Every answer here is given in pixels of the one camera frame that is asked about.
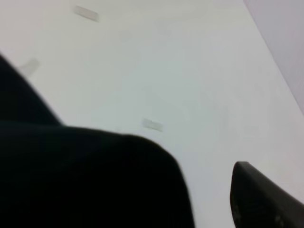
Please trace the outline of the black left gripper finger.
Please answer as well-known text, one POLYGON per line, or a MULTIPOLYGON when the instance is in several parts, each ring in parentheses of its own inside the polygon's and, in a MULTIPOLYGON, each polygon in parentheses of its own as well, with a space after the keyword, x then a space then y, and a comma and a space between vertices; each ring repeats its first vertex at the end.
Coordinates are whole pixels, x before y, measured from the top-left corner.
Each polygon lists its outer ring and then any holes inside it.
POLYGON ((304 204, 246 161, 233 167, 230 206, 237 228, 304 226, 304 204))

